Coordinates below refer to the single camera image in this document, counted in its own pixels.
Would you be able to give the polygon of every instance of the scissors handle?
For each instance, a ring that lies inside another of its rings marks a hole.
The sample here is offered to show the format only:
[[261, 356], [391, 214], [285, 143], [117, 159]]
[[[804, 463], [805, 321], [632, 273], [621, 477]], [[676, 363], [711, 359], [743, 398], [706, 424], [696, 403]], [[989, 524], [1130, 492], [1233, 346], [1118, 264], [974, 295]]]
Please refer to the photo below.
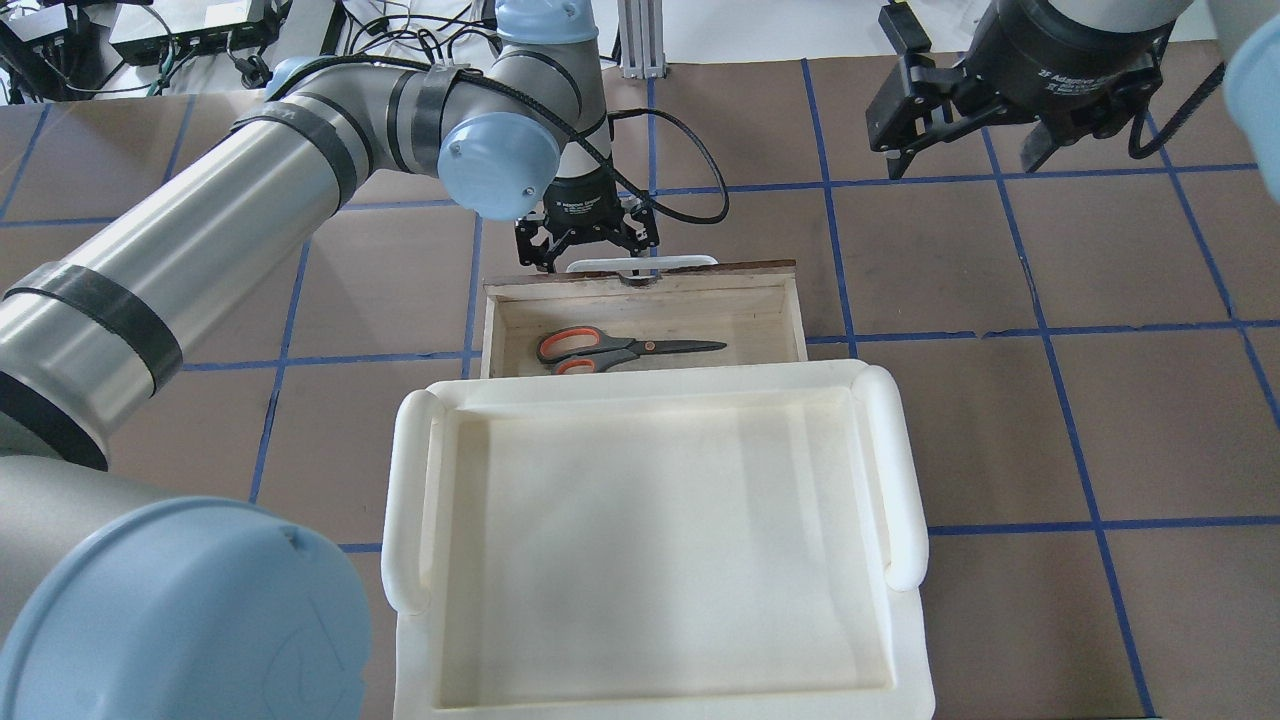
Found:
[[626, 350], [635, 338], [611, 337], [594, 325], [573, 325], [556, 331], [540, 340], [538, 342], [538, 360], [545, 365], [554, 365], [576, 355]]
[[571, 355], [561, 360], [552, 368], [556, 375], [575, 375], [589, 373], [603, 373], [614, 365], [627, 363], [640, 357], [630, 350], [609, 350], [607, 352], [593, 352], [590, 355]]

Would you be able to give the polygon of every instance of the plastic tray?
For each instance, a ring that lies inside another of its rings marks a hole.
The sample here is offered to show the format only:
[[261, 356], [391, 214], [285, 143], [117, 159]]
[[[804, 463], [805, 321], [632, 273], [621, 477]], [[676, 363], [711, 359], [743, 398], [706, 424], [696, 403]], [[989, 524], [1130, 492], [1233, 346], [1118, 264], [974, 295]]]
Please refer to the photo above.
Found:
[[394, 717], [927, 719], [927, 556], [881, 368], [438, 383], [396, 424]]

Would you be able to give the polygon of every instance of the wooden drawer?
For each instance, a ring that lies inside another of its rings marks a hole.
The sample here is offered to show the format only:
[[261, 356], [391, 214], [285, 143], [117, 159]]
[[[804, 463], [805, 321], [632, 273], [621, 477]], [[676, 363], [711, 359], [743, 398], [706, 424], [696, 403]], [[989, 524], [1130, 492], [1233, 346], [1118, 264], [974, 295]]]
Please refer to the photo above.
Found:
[[499, 278], [485, 282], [485, 296], [481, 378], [549, 374], [535, 346], [570, 325], [596, 325], [614, 337], [728, 343], [716, 352], [644, 356], [614, 373], [808, 360], [790, 260], [668, 270], [645, 287], [612, 273]]

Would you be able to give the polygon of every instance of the tiled floor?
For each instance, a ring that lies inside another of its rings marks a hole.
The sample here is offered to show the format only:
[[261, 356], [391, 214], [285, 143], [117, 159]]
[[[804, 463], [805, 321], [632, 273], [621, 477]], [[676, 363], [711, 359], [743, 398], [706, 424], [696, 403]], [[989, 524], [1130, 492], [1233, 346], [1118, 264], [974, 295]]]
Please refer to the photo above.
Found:
[[[1175, 45], [1164, 120], [1215, 63]], [[863, 140], [884, 59], [609, 74], [686, 119], [733, 186], [662, 250], [794, 258], [814, 359], [899, 378], [933, 536], [940, 719], [1280, 715], [1280, 208], [1220, 100], [1144, 163], [1115, 142], [1018, 172], [1027, 128], [891, 183]], [[251, 94], [0, 111], [0, 283], [214, 145]], [[618, 164], [673, 205], [710, 177], [671, 128]], [[380, 174], [113, 438], [114, 468], [261, 502], [343, 543], [374, 606], [365, 717], [390, 714], [378, 578], [397, 402], [472, 373], [509, 228]]]

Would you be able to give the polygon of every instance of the scissors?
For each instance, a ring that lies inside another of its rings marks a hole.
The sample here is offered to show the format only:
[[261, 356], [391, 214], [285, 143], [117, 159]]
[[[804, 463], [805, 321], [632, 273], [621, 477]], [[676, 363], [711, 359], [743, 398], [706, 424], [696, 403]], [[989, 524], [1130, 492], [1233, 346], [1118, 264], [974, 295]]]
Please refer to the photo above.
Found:
[[708, 352], [728, 347], [709, 340], [636, 340], [611, 337], [591, 325], [558, 329], [538, 341], [538, 360], [556, 375], [603, 373], [641, 355]]

